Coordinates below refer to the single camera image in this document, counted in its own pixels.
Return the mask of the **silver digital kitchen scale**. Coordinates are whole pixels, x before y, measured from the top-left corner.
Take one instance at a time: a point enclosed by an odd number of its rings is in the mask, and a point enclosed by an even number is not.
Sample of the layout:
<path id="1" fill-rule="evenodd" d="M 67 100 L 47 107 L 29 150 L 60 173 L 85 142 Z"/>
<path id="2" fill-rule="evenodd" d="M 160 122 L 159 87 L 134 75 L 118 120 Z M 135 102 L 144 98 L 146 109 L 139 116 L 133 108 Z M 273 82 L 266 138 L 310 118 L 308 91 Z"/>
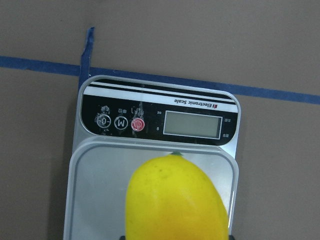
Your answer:
<path id="1" fill-rule="evenodd" d="M 65 240 L 125 239 L 125 195 L 145 161 L 179 153 L 211 179 L 233 221 L 241 107 L 229 92 L 109 75 L 79 89 Z"/>

